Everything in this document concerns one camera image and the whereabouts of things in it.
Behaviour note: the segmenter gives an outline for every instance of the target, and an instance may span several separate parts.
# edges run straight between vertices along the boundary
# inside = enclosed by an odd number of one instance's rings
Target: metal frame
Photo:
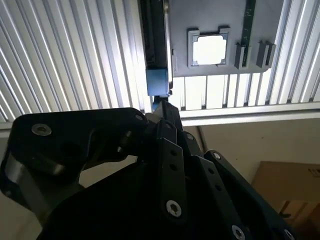
[[[24,114],[152,111],[138,0],[3,0],[0,13],[1,138]],[[177,77],[169,102],[185,126],[319,118],[319,26],[319,1],[284,0],[270,70]]]

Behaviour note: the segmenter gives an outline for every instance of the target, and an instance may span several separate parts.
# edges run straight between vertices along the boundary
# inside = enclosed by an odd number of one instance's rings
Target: square window cutout
[[[227,40],[222,35],[199,36],[192,48],[192,60],[196,65],[226,63]]]

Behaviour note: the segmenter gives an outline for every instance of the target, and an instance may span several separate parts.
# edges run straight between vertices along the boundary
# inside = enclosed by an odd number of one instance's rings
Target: blue block
[[[147,69],[146,85],[149,96],[168,96],[168,70],[167,69]]]

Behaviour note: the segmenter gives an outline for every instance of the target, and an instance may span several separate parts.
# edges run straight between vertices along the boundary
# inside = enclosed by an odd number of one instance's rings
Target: gray metal plate
[[[262,73],[257,66],[260,41],[275,43],[284,0],[256,0],[251,32],[251,54],[248,68],[235,67],[236,44],[243,29],[246,0],[172,0],[170,2],[170,36],[172,72],[174,77]],[[201,33],[215,33],[221,26],[229,26],[228,64],[188,67],[188,29]]]

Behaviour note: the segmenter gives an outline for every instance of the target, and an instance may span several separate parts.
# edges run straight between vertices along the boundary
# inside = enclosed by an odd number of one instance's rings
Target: beige wall
[[[185,130],[198,137],[195,127]],[[320,164],[320,119],[203,126],[203,132],[208,147],[224,155],[249,182],[260,161]],[[6,139],[0,138],[1,155],[5,147]],[[86,170],[80,183],[87,187],[134,161],[129,157]],[[36,239],[41,227],[32,213],[2,194],[0,213],[0,239]]]
[[[220,152],[251,183],[260,161],[320,164],[320,119],[202,127],[208,148]]]

